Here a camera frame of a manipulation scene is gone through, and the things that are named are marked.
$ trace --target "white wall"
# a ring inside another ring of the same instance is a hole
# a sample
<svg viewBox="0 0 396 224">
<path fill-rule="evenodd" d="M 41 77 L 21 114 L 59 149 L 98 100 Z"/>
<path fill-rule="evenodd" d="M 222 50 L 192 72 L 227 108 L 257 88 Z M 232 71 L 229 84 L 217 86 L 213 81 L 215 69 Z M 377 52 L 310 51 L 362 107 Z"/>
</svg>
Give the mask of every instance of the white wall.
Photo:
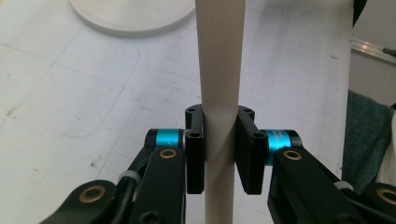
<svg viewBox="0 0 396 224">
<path fill-rule="evenodd" d="M 368 0 L 355 27 L 354 37 L 396 49 L 396 0 Z M 352 52 L 349 89 L 384 105 L 396 103 L 396 64 Z"/>
</svg>

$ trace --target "blue ring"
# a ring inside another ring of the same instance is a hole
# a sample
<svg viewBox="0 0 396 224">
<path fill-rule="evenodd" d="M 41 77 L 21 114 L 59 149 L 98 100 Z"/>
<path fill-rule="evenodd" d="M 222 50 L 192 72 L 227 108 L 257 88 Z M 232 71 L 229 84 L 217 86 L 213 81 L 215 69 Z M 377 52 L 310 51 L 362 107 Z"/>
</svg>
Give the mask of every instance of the blue ring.
<svg viewBox="0 0 396 224">
<path fill-rule="evenodd" d="M 159 129 L 155 141 L 156 147 L 177 147 L 178 129 Z"/>
<path fill-rule="evenodd" d="M 265 130 L 268 135 L 268 162 L 266 165 L 274 164 L 275 153 L 282 147 L 291 147 L 291 141 L 288 132 L 285 130 Z"/>
</svg>

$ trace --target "black cable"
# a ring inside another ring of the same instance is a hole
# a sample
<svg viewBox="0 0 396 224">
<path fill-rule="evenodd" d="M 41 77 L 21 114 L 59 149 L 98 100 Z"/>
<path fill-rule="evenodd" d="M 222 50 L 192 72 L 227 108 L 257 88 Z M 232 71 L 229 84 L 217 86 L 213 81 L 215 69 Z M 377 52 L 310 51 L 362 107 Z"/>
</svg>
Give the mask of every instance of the black cable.
<svg viewBox="0 0 396 224">
<path fill-rule="evenodd" d="M 126 216 L 129 215 L 129 210 L 132 207 L 133 203 L 133 198 L 134 198 L 134 192 L 136 190 L 136 180 L 134 180 L 131 177 L 128 177 L 128 185 L 126 186 L 125 193 L 121 193 L 119 195 L 123 196 L 120 199 L 119 207 L 116 211 L 116 214 L 111 221 L 111 224 L 121 224 L 123 220 L 126 218 Z"/>
<path fill-rule="evenodd" d="M 137 172 L 141 177 L 143 177 L 144 173 L 146 172 L 147 165 L 149 164 L 149 158 L 143 159 L 141 162 L 139 162 L 136 167 L 134 167 L 132 164 L 128 168 L 128 170 L 132 170 Z"/>
</svg>

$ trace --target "cable tie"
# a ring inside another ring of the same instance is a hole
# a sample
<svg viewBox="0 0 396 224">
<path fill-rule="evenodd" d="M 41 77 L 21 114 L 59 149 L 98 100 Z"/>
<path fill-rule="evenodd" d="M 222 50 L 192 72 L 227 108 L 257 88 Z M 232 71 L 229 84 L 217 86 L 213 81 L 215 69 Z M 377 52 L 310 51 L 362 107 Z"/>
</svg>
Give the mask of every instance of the cable tie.
<svg viewBox="0 0 396 224">
<path fill-rule="evenodd" d="M 350 185 L 348 182 L 346 181 L 337 181 L 334 183 L 335 187 L 338 189 L 351 189 L 353 191 L 353 187 L 352 185 Z"/>
<path fill-rule="evenodd" d="M 132 170 L 126 170 L 126 171 L 122 172 L 122 173 L 120 174 L 120 176 L 119 176 L 119 182 L 120 182 L 120 180 L 121 180 L 123 177 L 125 177 L 125 176 L 131 177 L 132 179 L 134 179 L 134 180 L 136 181 L 136 185 L 137 185 L 137 186 L 140 185 L 140 181 L 141 181 L 142 179 L 140 178 L 140 175 L 139 175 L 137 172 L 132 171 Z"/>
</svg>

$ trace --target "teal cloth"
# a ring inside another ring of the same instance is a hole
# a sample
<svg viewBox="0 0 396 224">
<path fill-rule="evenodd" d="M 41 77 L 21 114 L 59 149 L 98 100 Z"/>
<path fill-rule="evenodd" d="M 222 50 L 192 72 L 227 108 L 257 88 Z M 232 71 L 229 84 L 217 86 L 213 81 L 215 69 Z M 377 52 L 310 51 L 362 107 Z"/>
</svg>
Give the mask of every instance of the teal cloth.
<svg viewBox="0 0 396 224">
<path fill-rule="evenodd" d="M 349 91 L 343 180 L 357 193 L 375 180 L 391 138 L 394 109 Z"/>
</svg>

